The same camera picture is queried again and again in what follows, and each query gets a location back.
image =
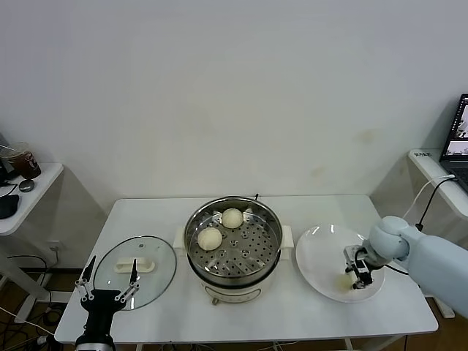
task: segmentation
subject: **power outlet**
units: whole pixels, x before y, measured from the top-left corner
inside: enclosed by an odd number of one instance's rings
[[[47,240],[47,245],[51,251],[63,251],[65,246],[60,240]]]

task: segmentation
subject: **pot handle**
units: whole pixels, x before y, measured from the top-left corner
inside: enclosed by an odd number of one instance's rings
[[[294,240],[293,240],[293,232],[289,225],[282,225],[283,229],[283,239],[281,242],[281,257],[279,258],[280,261],[283,260],[290,260],[291,254],[293,253],[294,249]]]
[[[291,227],[289,225],[282,225],[283,229],[283,240],[281,242],[281,258],[280,260],[290,260],[291,253],[294,249],[294,240],[293,240],[293,232],[291,231]],[[173,248],[177,256],[185,256],[185,245],[184,245],[184,228],[180,227],[177,229],[177,233],[175,234]]]
[[[177,228],[177,233],[175,234],[173,248],[177,256],[185,256],[185,245],[184,245],[184,227]]]

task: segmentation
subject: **wooden floor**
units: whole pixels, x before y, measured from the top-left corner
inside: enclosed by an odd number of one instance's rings
[[[71,291],[73,282],[78,276],[74,274],[54,274],[48,283],[48,288],[53,290]],[[22,289],[13,283],[7,283],[0,291],[0,306],[8,311],[15,311],[20,302],[26,297]],[[456,316],[454,319],[444,320],[432,300],[429,304],[434,311],[434,314],[439,321],[439,330],[432,334],[413,335],[409,336],[407,340],[407,351],[468,351],[468,320],[463,317]],[[38,316],[46,309],[46,303],[37,303],[34,307],[31,316]],[[21,351],[25,348],[23,346],[15,347],[18,343],[26,339],[33,338],[38,335],[35,327],[30,325],[8,325],[10,316],[0,311],[0,350],[8,351]],[[56,327],[46,327],[42,318],[34,319],[34,322],[44,326],[49,331],[54,331]],[[354,339],[352,345],[355,350],[366,343],[368,339]],[[385,348],[386,351],[404,351],[405,338],[402,337],[394,342],[389,347]],[[268,348],[272,343],[241,343],[241,344],[209,344],[206,346],[193,346],[191,345],[165,345],[164,351],[258,351],[262,348]],[[117,350],[130,351],[134,350],[133,345],[119,345]],[[319,350],[345,350],[344,342],[342,340],[328,340],[328,341],[301,341],[294,344],[285,344],[282,346],[283,351],[319,351]],[[72,351],[72,345],[65,345],[65,351]],[[145,351],[161,351],[161,345],[147,345],[144,347]]]

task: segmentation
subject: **glass lid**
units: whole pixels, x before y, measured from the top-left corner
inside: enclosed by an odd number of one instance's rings
[[[137,259],[140,289],[127,301],[124,308],[127,311],[145,306],[162,295],[172,282],[177,266],[172,246],[161,238],[130,238],[111,249],[101,260],[94,274],[94,288],[125,291],[134,259]]]

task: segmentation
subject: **white robotic arm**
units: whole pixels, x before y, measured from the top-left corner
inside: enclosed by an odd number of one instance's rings
[[[388,216],[373,227],[369,239],[352,252],[354,255],[345,250],[348,267],[359,261],[355,262],[352,256],[361,256],[364,270],[370,275],[373,270],[395,261],[408,270],[409,276],[426,293],[468,317],[468,251],[460,246],[423,234],[405,220]]]

